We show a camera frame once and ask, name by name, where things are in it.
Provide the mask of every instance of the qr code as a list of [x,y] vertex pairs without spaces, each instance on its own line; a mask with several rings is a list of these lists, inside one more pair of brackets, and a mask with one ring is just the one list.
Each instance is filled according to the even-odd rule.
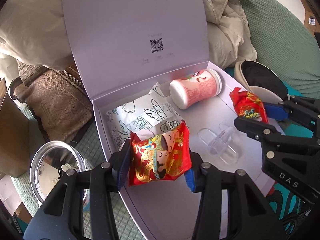
[[162,39],[150,40],[150,44],[151,44],[152,53],[163,50]]

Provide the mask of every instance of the brown textured fabric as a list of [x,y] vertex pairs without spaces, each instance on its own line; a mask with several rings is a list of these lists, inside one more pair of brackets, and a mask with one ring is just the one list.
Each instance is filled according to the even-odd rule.
[[57,71],[19,65],[23,83],[14,89],[15,96],[40,117],[49,140],[69,143],[93,114],[76,67]]

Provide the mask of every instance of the brown bag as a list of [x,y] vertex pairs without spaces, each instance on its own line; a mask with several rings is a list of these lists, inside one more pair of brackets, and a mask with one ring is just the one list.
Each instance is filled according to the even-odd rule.
[[64,71],[20,61],[12,99],[27,103],[46,141],[77,143],[91,124],[93,109],[75,65]]

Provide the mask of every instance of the box lid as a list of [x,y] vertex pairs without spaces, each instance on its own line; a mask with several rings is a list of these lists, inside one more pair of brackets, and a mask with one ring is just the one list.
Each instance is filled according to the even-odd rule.
[[91,100],[209,60],[202,0],[62,0],[72,53]]

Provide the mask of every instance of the green textured fabric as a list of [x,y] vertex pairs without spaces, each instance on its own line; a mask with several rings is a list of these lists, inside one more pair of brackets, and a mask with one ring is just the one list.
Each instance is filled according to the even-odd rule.
[[[26,107],[22,112],[28,117],[29,121],[29,150],[30,156],[36,153],[41,145],[45,143],[43,136],[38,128],[38,123]],[[102,147],[100,144],[98,131],[95,122],[93,122],[81,141],[75,147],[93,166],[105,161]],[[26,172],[18,178],[11,178],[17,189],[17,192],[24,205],[34,216],[39,208],[38,201],[32,193],[29,172]],[[144,237],[132,220],[124,203],[118,193],[111,193],[111,202],[116,226],[121,240],[143,240]],[[84,214],[84,236],[91,237],[90,215]]]
[[320,50],[304,25],[276,0],[240,0],[257,61],[306,97],[320,98]]

